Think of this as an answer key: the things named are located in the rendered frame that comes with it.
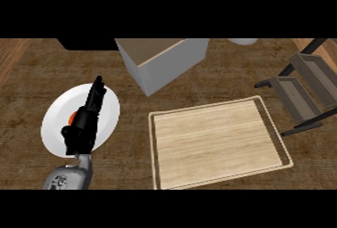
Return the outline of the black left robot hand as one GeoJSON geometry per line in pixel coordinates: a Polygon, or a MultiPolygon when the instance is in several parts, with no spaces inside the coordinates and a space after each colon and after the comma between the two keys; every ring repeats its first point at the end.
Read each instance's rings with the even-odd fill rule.
{"type": "Polygon", "coordinates": [[[105,93],[102,76],[98,76],[90,86],[86,103],[78,108],[71,125],[64,126],[61,130],[66,145],[66,155],[90,154],[92,152],[105,93]]]}

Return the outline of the black appliance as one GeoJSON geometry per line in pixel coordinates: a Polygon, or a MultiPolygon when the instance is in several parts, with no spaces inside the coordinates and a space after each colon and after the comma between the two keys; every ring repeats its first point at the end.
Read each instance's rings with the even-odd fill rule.
{"type": "Polygon", "coordinates": [[[58,41],[69,51],[115,51],[118,49],[112,39],[59,38],[58,41]]]}

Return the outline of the pale wooden tray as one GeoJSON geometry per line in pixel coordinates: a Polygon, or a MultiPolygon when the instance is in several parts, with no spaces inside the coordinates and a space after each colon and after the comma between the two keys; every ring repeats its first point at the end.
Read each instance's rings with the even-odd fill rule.
{"type": "Polygon", "coordinates": [[[152,188],[188,189],[294,165],[262,98],[149,114],[152,188]]]}

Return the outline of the pale grey round object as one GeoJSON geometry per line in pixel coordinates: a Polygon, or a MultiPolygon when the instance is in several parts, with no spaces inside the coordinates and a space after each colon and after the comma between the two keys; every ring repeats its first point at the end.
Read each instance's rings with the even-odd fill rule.
{"type": "Polygon", "coordinates": [[[228,40],[238,45],[253,45],[257,42],[257,38],[228,38],[228,40]]]}

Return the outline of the grey box with brown top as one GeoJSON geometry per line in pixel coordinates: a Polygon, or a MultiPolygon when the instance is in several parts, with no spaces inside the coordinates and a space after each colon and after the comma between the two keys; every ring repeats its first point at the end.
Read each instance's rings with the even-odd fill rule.
{"type": "Polygon", "coordinates": [[[126,69],[151,96],[205,58],[208,38],[117,38],[126,69]]]}

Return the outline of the white oval plate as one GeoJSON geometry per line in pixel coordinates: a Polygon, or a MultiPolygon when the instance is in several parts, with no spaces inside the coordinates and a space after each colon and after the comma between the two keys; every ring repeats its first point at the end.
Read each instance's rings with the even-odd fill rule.
{"type": "MultiPolygon", "coordinates": [[[[61,134],[62,127],[68,125],[72,113],[84,105],[92,84],[83,84],[66,90],[55,99],[49,110],[46,111],[41,122],[41,142],[43,145],[61,158],[74,158],[66,155],[65,138],[61,134]]],[[[120,103],[117,95],[108,86],[103,87],[106,93],[102,99],[102,110],[98,121],[98,134],[93,149],[96,150],[109,138],[117,126],[120,116],[120,103]]]]}

